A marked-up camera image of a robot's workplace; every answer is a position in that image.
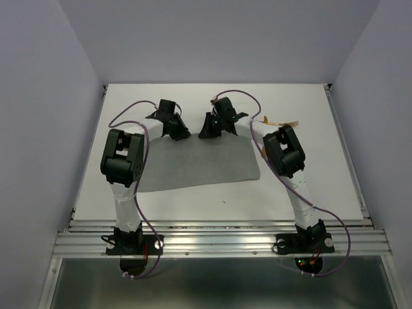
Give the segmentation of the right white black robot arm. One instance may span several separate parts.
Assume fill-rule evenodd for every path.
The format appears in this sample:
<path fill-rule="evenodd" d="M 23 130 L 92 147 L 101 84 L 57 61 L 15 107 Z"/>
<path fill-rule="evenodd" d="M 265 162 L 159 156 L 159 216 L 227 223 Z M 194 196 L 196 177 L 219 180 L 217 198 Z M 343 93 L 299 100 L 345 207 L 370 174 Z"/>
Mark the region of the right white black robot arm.
<path fill-rule="evenodd" d="M 306 155 L 292 126 L 278 129 L 254 123 L 247 113 L 238 113 L 229 98 L 212 101 L 199 138 L 217 138 L 222 132 L 244 136 L 253 141 L 270 170 L 286 187 L 294 211 L 296 231 L 275 235 L 273 251 L 279 255 L 332 253 L 332 237 L 319 212 L 308 204 L 310 193 L 304 176 Z"/>

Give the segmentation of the grey cloth napkin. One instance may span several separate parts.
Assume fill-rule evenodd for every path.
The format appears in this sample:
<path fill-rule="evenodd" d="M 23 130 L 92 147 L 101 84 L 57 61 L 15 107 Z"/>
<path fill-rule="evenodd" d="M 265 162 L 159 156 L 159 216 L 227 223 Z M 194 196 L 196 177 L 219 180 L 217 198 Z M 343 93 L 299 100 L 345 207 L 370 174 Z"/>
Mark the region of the grey cloth napkin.
<path fill-rule="evenodd" d="M 254 147 L 247 137 L 225 133 L 201 139 L 196 133 L 180 141 L 169 137 L 151 141 L 138 190 L 167 191 L 258 180 L 260 176 Z"/>

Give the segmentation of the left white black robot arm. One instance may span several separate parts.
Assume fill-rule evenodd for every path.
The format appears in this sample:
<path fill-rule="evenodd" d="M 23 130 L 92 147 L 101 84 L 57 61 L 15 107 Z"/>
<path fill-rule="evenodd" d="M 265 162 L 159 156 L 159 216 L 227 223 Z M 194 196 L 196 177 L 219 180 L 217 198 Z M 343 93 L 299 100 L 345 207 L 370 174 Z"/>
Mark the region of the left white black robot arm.
<path fill-rule="evenodd" d="M 100 171 L 109 183 L 117 220 L 111 235 L 103 235 L 109 256 L 162 254 L 163 237 L 157 231 L 144 234 L 148 220 L 137 204 L 137 189 L 148 159 L 150 142 L 170 136 L 174 141 L 190 137 L 182 109 L 174 101 L 162 99 L 154 112 L 141 122 L 121 122 L 117 115 L 109 124 Z"/>

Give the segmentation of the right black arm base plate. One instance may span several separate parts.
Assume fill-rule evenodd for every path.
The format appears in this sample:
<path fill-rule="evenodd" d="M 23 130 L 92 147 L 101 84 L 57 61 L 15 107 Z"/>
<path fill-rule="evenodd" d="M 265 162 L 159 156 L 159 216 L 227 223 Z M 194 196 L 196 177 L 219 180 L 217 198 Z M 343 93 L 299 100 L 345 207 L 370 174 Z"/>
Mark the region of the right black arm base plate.
<path fill-rule="evenodd" d="M 322 254 L 334 253 L 332 236 L 329 233 L 320 237 L 306 237 L 298 233 L 276 234 L 272 251 L 285 256 L 289 254 L 312 254 L 320 250 Z"/>

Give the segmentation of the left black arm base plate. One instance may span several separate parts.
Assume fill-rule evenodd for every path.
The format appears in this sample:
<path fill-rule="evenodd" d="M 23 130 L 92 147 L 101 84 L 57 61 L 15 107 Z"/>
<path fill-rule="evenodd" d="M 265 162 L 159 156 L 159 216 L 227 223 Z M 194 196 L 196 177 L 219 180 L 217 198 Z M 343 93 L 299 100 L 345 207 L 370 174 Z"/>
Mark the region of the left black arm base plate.
<path fill-rule="evenodd" d="M 164 237 L 160 235 L 160 242 L 154 234 L 144 234 L 141 242 L 116 241 L 114 235 L 100 237 L 106 243 L 108 256 L 156 256 L 163 254 Z"/>

